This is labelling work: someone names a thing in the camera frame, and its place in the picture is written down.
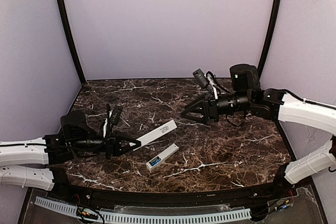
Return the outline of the white remote control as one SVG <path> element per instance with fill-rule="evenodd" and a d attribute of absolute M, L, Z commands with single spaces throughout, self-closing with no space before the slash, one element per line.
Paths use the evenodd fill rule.
<path fill-rule="evenodd" d="M 152 171 L 154 169 L 156 169 L 158 166 L 160 166 L 161 164 L 163 164 L 168 158 L 170 158 L 174 153 L 176 153 L 178 150 L 180 149 L 179 146 L 177 146 L 175 143 L 170 145 L 169 147 L 167 147 L 165 150 L 163 150 L 161 153 L 159 153 L 157 156 L 155 156 L 154 158 L 152 158 L 151 160 L 155 159 L 156 157 L 159 157 L 161 159 L 161 161 L 159 163 L 157 163 L 155 166 L 151 166 L 149 164 L 149 162 L 151 160 L 149 160 L 146 163 L 146 167 L 149 171 Z"/>

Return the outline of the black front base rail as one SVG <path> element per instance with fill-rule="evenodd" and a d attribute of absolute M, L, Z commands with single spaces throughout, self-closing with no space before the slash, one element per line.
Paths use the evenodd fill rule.
<path fill-rule="evenodd" d="M 29 189 L 26 196 L 50 197 L 56 200 L 76 204 L 80 203 L 93 209 L 113 209 L 116 205 L 137 207 L 196 207 L 228 204 L 231 207 L 259 207 L 280 196 L 290 194 L 279 193 L 271 195 L 272 184 L 266 183 L 236 189 L 205 191 L 200 193 L 132 193 L 95 189 L 89 187 L 67 185 L 55 192 Z"/>

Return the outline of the black left frame post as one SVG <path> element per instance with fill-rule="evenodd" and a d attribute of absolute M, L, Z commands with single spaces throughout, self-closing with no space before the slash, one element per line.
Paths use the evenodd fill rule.
<path fill-rule="evenodd" d="M 59 10 L 59 15 L 62 23 L 62 27 L 64 30 L 66 42 L 70 51 L 70 55 L 72 58 L 73 65 L 75 67 L 78 79 L 83 86 L 86 83 L 86 78 L 79 60 L 79 56 L 76 50 L 76 45 L 75 41 L 72 35 L 71 27 L 70 27 L 70 22 L 66 10 L 66 5 L 65 5 L 65 0 L 56 0 L 57 5 L 58 5 L 58 10 Z"/>

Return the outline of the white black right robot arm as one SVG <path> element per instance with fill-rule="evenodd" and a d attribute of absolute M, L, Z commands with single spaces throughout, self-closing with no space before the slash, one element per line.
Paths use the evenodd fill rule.
<path fill-rule="evenodd" d="M 274 122 L 291 122 L 313 127 L 332 135 L 324 145 L 305 157 L 281 165 L 274 183 L 292 186 L 299 181 L 335 165 L 335 106 L 301 98 L 286 89 L 260 87 L 255 66 L 238 64 L 230 67 L 233 92 L 222 87 L 211 73 L 201 69 L 193 76 L 202 89 L 207 90 L 185 106 L 180 116 L 207 125 L 217 122 L 221 115 L 250 112 Z"/>

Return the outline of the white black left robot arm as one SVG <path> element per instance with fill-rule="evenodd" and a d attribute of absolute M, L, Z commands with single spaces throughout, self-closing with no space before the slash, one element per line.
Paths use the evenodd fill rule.
<path fill-rule="evenodd" d="M 102 134 L 88 126 L 82 111 L 75 110 L 61 117 L 58 134 L 34 140 L 2 142 L 1 184 L 51 191 L 55 186 L 67 184 L 68 177 L 62 169 L 47 168 L 47 165 L 65 163 L 78 153 L 103 153 L 110 159 L 141 147 L 139 140 L 113 130 L 121 112 L 120 107 L 107 112 Z"/>

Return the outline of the black frame post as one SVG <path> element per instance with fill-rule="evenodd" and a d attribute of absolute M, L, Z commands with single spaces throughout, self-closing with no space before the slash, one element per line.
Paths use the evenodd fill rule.
<path fill-rule="evenodd" d="M 268 23 L 268 27 L 267 27 L 267 31 L 265 35 L 265 41 L 264 41 L 264 45 L 263 45 L 261 55 L 258 61 L 258 66 L 257 66 L 259 79 L 262 76 L 262 73 L 263 73 L 263 70 L 264 70 L 264 67 L 267 61 L 267 56 L 269 53 L 269 49 L 270 49 L 270 45 L 271 45 L 272 37 L 274 34 L 277 17 L 278 17 L 280 3 L 281 3 L 281 0 L 272 1 L 272 7 L 271 7 L 269 23 Z"/>
<path fill-rule="evenodd" d="M 86 83 L 86 78 L 79 60 L 79 56 L 76 50 L 76 45 L 75 41 L 72 35 L 71 27 L 70 27 L 70 22 L 66 10 L 66 5 L 65 5 L 65 0 L 56 0 L 57 5 L 58 5 L 58 10 L 59 10 L 59 15 L 62 23 L 62 27 L 64 30 L 66 42 L 70 51 L 70 55 L 72 58 L 73 65 L 75 67 L 78 79 L 83 86 Z"/>

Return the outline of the black right frame post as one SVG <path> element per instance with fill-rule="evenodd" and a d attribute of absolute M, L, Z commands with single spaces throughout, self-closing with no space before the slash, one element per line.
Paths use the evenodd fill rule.
<path fill-rule="evenodd" d="M 263 73 L 263 70 L 264 70 L 264 67 L 267 61 L 267 56 L 269 53 L 269 49 L 270 49 L 270 45 L 271 45 L 272 37 L 274 34 L 277 17 L 278 17 L 280 3 L 281 3 L 281 0 L 272 1 L 272 7 L 271 7 L 269 23 L 268 23 L 268 27 L 267 27 L 267 31 L 265 35 L 265 41 L 264 41 L 264 45 L 263 45 L 261 55 L 258 61 L 258 66 L 257 66 L 259 79 L 262 76 L 262 73 Z"/>

